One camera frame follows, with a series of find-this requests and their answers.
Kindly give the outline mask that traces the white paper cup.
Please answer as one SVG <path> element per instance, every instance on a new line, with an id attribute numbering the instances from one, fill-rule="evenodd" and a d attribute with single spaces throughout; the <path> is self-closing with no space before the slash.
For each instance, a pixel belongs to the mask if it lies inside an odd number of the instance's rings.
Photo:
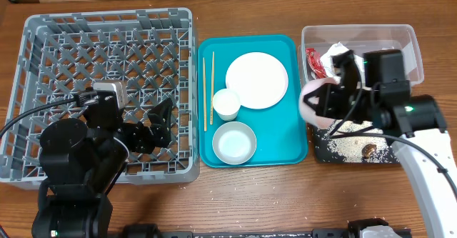
<path id="1" fill-rule="evenodd" d="M 218 116 L 228 122 L 234 120 L 241 108 L 238 94 L 232 89 L 221 89 L 214 94 L 213 108 Z"/>

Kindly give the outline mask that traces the grey plastic dish rack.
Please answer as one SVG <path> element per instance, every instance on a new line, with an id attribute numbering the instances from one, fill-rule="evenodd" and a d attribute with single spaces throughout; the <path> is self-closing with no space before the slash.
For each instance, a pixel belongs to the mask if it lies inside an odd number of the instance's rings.
<path id="1" fill-rule="evenodd" d="M 189 9 L 139 9 L 30 16 L 24 24 L 6 119 L 63 101 L 96 81 L 119 79 L 124 120 L 148 124 L 148 111 L 173 102 L 171 143 L 130 154 L 127 184 L 194 181 L 200 172 L 197 41 Z"/>

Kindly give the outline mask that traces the right wooden chopstick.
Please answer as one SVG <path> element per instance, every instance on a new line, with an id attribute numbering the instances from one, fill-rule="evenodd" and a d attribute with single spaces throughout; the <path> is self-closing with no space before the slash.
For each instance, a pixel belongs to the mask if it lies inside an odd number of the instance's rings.
<path id="1" fill-rule="evenodd" d="M 214 68 L 215 68 L 215 53 L 212 52 L 211 56 L 211 100 L 210 100 L 210 125 L 214 122 Z"/>

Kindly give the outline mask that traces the teal plastic serving tray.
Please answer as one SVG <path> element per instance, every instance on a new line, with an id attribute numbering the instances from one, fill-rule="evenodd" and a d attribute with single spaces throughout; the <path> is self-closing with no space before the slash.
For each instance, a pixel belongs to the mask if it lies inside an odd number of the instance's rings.
<path id="1" fill-rule="evenodd" d="M 301 118 L 298 99 L 301 93 L 301 71 L 297 66 L 296 45 L 288 36 L 232 36 L 207 39 L 201 43 L 198 66 L 199 145 L 203 162 L 213 168 L 226 168 L 212 148 L 215 131 L 224 121 L 214 111 L 210 125 L 211 56 L 215 53 L 214 93 L 226 87 L 226 71 L 239 56 L 263 52 L 276 57 L 286 68 L 288 89 L 282 100 L 267 109 L 241 107 L 236 121 L 248 125 L 257 138 L 256 152 L 245 163 L 248 167 L 297 164 L 308 154 L 306 124 Z M 204 131 L 203 57 L 206 60 L 207 131 Z"/>

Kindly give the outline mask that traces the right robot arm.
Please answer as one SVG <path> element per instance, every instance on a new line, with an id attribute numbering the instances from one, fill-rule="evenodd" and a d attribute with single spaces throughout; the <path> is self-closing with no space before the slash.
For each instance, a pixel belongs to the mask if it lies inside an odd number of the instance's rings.
<path id="1" fill-rule="evenodd" d="M 335 56 L 333 65 L 341 80 L 325 85 L 323 115 L 380 129 L 353 135 L 385 139 L 411 182 L 428 236 L 455 237 L 456 163 L 446 120 L 432 96 L 412 95 L 401 51 L 365 53 L 363 72 L 352 51 Z"/>

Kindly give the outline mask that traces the grey-white round bowl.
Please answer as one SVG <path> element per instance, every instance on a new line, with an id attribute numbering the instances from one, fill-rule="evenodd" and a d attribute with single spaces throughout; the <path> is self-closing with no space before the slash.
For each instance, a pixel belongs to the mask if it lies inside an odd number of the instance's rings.
<path id="1" fill-rule="evenodd" d="M 226 122 L 214 133 L 212 147 L 216 157 L 225 164 L 241 165 L 256 152 L 257 138 L 242 122 Z"/>

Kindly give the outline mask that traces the clear plastic waste bin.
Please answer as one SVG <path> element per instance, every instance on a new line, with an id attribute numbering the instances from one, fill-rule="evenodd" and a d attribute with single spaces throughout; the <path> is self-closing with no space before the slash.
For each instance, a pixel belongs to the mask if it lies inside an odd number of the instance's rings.
<path id="1" fill-rule="evenodd" d="M 323 56 L 338 44 L 363 56 L 369 51 L 398 49 L 403 54 L 405 73 L 411 86 L 424 80 L 421 50 L 416 33 L 408 24 L 342 24 L 306 26 L 301 32 L 298 47 L 298 64 L 301 67 L 301 83 L 314 80 L 316 75 L 308 65 L 306 50 L 315 49 Z"/>

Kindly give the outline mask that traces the brown food scrap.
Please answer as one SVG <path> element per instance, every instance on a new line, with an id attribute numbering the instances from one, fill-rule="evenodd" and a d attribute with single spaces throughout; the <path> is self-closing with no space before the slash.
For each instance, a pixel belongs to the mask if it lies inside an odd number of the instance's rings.
<path id="1" fill-rule="evenodd" d="M 377 151 L 377 146 L 375 144 L 367 144 L 362 150 L 362 156 L 364 159 L 369 159 L 372 154 Z"/>

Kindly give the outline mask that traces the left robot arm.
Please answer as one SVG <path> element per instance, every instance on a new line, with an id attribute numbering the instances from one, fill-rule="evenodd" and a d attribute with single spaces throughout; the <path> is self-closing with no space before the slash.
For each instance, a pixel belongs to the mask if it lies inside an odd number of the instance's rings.
<path id="1" fill-rule="evenodd" d="M 39 187 L 33 237 L 107 237 L 113 211 L 108 194 L 130 153 L 151 153 L 171 143 L 174 103 L 148 111 L 150 126 L 126 123 L 113 95 L 99 96 L 83 119 L 59 120 L 41 134 Z"/>

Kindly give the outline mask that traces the large white round plate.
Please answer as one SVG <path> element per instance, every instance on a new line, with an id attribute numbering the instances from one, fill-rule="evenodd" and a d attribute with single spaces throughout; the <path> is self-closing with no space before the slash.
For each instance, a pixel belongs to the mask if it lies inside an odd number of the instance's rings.
<path id="1" fill-rule="evenodd" d="M 276 57 L 249 52 L 236 58 L 228 67 L 226 87 L 238 94 L 242 106 L 267 109 L 279 103 L 286 94 L 288 74 Z"/>

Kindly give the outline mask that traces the red snack wrapper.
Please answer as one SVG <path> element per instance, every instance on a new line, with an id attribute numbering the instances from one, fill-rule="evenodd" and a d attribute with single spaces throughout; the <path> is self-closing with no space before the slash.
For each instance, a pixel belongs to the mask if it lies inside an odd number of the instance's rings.
<path id="1" fill-rule="evenodd" d="M 314 73 L 315 79 L 326 78 L 326 71 L 321 62 L 320 54 L 314 48 L 307 48 L 305 50 L 308 65 Z"/>

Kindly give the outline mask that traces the white napkin waste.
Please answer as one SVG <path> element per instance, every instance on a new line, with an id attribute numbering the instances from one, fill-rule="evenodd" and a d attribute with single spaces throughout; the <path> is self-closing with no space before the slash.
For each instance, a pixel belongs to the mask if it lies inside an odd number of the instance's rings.
<path id="1" fill-rule="evenodd" d="M 348 48 L 345 47 L 341 42 L 337 44 L 333 44 L 328 51 L 321 56 L 320 61 L 324 67 L 325 73 L 327 77 L 331 77 L 335 79 L 337 82 L 340 81 L 340 77 L 336 75 L 336 71 L 333 69 L 333 57 L 339 54 L 343 54 L 348 51 Z M 364 71 L 364 60 L 361 56 L 354 55 L 354 59 L 356 60 L 356 64 L 358 69 L 361 73 L 362 82 L 365 82 L 365 71 Z"/>

